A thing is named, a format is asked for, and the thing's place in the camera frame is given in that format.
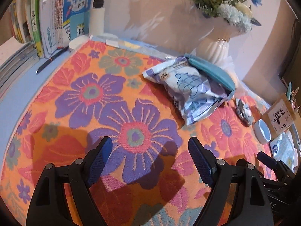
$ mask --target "blue gripper pad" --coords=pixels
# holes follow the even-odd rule
[[[277,161],[275,161],[273,158],[269,157],[266,153],[262,151],[260,151],[257,154],[257,160],[261,161],[264,165],[266,165],[271,170],[274,170],[277,167]]]
[[[106,165],[106,162],[108,161],[109,156],[112,152],[112,148],[113,148],[112,139],[108,137],[104,137],[103,140],[100,142],[100,144],[97,146],[97,148],[91,150],[95,152],[95,154],[93,154],[95,158],[92,161],[89,170],[89,176],[86,180],[88,187],[91,187],[94,183],[98,181],[104,169],[104,166]]]
[[[215,156],[210,150],[206,150],[196,137],[189,139],[188,151],[203,182],[213,188],[215,185],[213,174],[216,172]]]

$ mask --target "white wall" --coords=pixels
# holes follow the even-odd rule
[[[290,45],[295,15],[285,0],[262,3],[252,6],[262,27],[232,38],[229,54],[238,77],[271,102],[285,91],[277,74]],[[105,0],[105,8],[105,32],[180,53],[191,52],[213,29],[211,19],[191,9],[186,0]]]

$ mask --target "flower stem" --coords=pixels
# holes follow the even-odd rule
[[[244,3],[245,1],[247,1],[247,0],[243,0],[242,3]]]

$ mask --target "brown paper box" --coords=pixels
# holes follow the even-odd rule
[[[264,120],[270,129],[273,140],[293,124],[296,115],[286,95],[283,93],[269,110],[261,115],[261,119]]]

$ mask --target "small white bowl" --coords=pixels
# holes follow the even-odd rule
[[[267,124],[262,119],[259,119],[257,122],[255,122],[254,132],[259,143],[266,144],[271,141],[271,132]]]

